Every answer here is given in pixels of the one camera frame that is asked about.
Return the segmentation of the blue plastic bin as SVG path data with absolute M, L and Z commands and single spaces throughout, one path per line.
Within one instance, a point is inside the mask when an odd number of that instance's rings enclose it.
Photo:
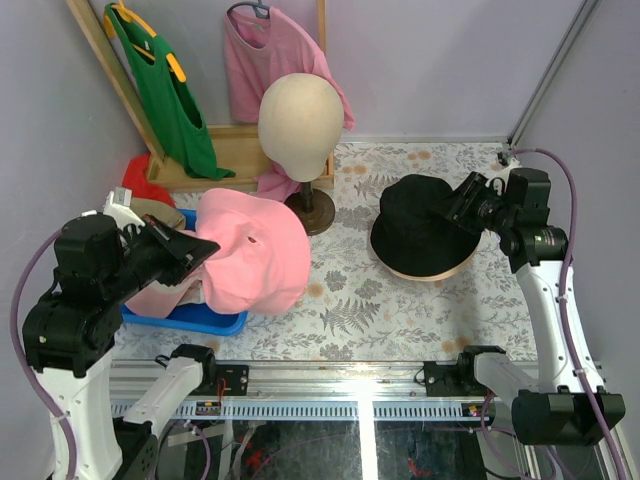
M 206 303 L 178 306 L 165 319 L 135 315 L 125 305 L 121 307 L 123 321 L 128 324 L 153 326 L 205 333 L 215 336 L 239 334 L 246 323 L 248 312 L 221 314 Z

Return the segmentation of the pink bucket hat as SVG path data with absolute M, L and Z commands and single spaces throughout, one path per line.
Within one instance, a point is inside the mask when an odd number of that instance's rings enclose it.
M 235 190 L 208 190 L 196 209 L 196 234 L 220 246 L 202 273 L 204 298 L 215 312 L 280 315 L 304 293 L 310 240 L 286 205 Z

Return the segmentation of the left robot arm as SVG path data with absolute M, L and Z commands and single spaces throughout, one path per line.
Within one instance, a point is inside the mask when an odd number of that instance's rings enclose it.
M 50 411 L 56 479 L 147 479 L 160 436 L 192 393 L 219 381 L 212 349 L 177 347 L 160 377 L 126 413 L 112 413 L 110 370 L 122 306 L 152 282 L 176 286 L 219 245 L 153 216 L 119 228 L 90 213 L 48 242 L 54 282 L 22 327 L 27 371 Z

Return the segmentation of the black bucket hat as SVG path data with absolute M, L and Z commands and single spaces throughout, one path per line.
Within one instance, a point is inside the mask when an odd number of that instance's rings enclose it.
M 370 233 L 376 256 L 393 246 L 413 246 L 454 235 L 474 235 L 431 210 L 452 191 L 445 180 L 418 174 L 407 175 L 385 188 Z

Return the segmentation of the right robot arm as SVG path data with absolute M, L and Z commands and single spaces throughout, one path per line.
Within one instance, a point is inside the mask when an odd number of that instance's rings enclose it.
M 577 310 L 565 231 L 548 223 L 551 183 L 546 172 L 510 171 L 498 194 L 470 173 L 431 212 L 469 233 L 496 233 L 524 294 L 534 333 L 538 375 L 531 377 L 497 346 L 467 346 L 456 382 L 467 394 L 486 389 L 510 408 L 525 445 L 594 446 L 626 413 L 621 395 L 607 392 Z

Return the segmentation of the beige straw hat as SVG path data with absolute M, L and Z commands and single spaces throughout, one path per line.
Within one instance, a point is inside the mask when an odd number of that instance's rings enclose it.
M 378 257 L 396 276 L 437 281 L 460 271 L 474 256 L 480 239 L 480 235 L 454 235 L 413 246 L 389 247 Z

